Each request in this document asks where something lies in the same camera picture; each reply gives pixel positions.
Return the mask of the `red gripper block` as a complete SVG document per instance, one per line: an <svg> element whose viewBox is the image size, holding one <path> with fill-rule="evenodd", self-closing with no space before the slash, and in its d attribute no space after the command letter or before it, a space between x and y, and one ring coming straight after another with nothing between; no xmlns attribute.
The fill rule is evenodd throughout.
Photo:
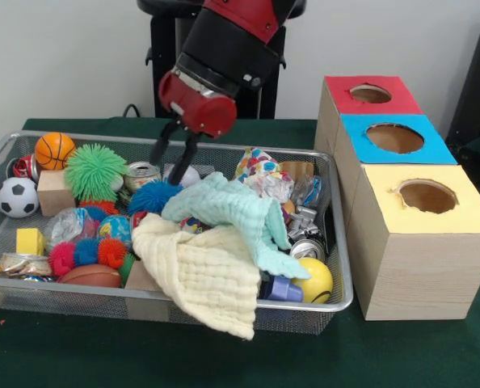
<svg viewBox="0 0 480 388"><path fill-rule="evenodd" d="M158 97L162 106L169 112L175 112L183 125L193 132L188 136L184 152L169 174L169 184L178 186L197 153L200 140L197 133L213 138L228 133L237 119L237 107L229 96L209 89L180 70L169 71L162 77ZM157 166L162 161L171 136L178 129L178 119L164 126L150 152L151 165Z"/></svg>

